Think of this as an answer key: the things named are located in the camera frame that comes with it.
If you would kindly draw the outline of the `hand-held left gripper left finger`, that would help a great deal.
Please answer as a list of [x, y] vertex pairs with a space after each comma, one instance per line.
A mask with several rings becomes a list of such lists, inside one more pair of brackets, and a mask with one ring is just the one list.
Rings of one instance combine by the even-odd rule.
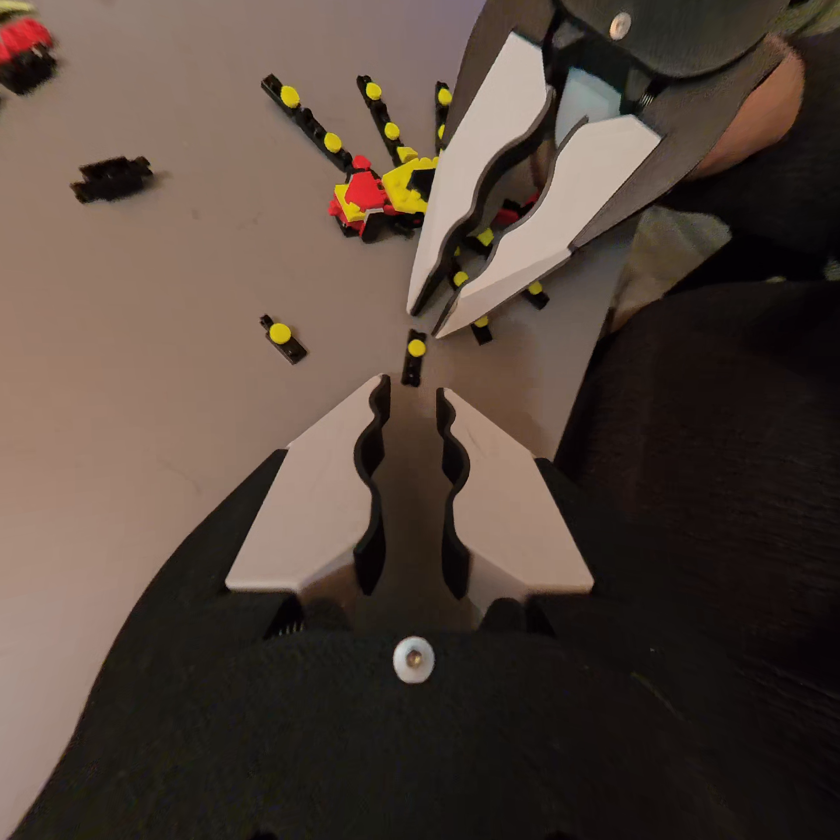
[[392, 382], [377, 374], [289, 443], [236, 559], [231, 592], [371, 595], [385, 565], [383, 427]]

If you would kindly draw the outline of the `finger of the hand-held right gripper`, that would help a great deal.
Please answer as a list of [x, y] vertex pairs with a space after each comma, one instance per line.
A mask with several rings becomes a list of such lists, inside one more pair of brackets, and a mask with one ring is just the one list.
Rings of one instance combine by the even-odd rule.
[[543, 48], [510, 32], [439, 155], [409, 280], [409, 315], [429, 303], [456, 246], [481, 221], [493, 186], [536, 148], [553, 99]]
[[434, 328], [443, 338], [469, 326], [549, 274], [571, 242], [653, 152], [659, 137], [635, 117], [584, 123], [559, 152], [540, 200], [497, 241]]

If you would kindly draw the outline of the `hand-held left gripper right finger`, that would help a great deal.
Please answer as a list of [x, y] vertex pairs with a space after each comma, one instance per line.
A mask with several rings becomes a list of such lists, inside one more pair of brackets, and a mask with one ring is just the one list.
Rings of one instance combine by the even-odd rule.
[[444, 508], [442, 572], [458, 601], [586, 595], [594, 577], [541, 471], [548, 463], [450, 388], [436, 392]]

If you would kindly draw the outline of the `black yellow red lego model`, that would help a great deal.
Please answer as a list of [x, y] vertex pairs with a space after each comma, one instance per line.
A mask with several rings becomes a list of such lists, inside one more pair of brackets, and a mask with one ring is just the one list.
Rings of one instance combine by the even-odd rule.
[[[356, 84], [374, 121], [383, 144], [391, 158], [392, 168], [383, 175], [372, 169], [370, 160], [352, 154], [338, 134], [327, 131], [305, 108], [298, 91], [281, 82], [275, 75], [266, 76], [262, 90], [278, 108], [311, 141], [319, 152], [335, 165], [343, 176], [329, 203], [329, 215], [346, 238], [359, 238], [374, 243], [386, 234], [411, 237], [424, 224], [427, 199], [431, 193], [438, 156], [422, 157], [404, 144], [399, 126], [392, 121], [382, 98], [382, 88], [370, 76], [357, 76]], [[439, 81], [435, 88], [436, 152], [442, 150], [442, 140], [449, 105], [453, 99], [448, 85]], [[472, 254], [488, 259], [496, 234], [520, 221], [536, 203], [535, 195], [528, 203], [505, 200], [490, 226], [478, 234], [462, 240]], [[461, 246], [444, 268], [444, 278], [453, 291], [458, 291], [469, 279], [459, 264]]]

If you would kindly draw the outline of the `black yellow lego leg segment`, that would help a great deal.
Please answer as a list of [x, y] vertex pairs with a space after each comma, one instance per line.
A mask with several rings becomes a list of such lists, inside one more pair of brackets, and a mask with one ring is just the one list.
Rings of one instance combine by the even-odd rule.
[[268, 314], [259, 319], [259, 324], [264, 330], [266, 340], [290, 364], [298, 364], [308, 357], [308, 350], [288, 325], [276, 322]]
[[402, 367], [401, 383], [411, 387], [419, 387], [422, 381], [424, 356], [427, 351], [427, 334], [409, 329], [406, 339], [406, 350]]

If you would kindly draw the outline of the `pile of loose lego pieces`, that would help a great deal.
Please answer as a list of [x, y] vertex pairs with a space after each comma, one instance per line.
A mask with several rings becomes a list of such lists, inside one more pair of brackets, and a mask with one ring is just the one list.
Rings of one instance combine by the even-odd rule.
[[55, 41], [29, 2], [1, 2], [1, 85], [24, 97], [56, 75]]

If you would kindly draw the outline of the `person's right hand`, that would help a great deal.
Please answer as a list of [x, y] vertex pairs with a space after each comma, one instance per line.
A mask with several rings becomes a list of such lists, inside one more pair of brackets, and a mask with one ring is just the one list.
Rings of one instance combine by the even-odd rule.
[[706, 157], [686, 176], [693, 182], [723, 173], [777, 144], [793, 127], [802, 108], [805, 64], [782, 37], [768, 43], [783, 59], [747, 97], [734, 120]]

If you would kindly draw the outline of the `person's black knit clothing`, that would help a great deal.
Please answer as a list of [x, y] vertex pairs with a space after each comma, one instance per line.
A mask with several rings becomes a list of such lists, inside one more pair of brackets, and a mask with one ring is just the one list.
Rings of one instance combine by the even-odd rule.
[[674, 838], [838, 838], [838, 259], [737, 240], [605, 341], [556, 464], [651, 538], [609, 575], [703, 744]]

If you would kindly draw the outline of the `black bracket lego piece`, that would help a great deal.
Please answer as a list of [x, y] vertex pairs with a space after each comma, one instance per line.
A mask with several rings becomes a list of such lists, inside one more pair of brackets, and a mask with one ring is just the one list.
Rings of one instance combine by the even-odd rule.
[[113, 202], [140, 193], [154, 179], [150, 162], [140, 156], [115, 157], [79, 168], [80, 180], [70, 184], [79, 203]]

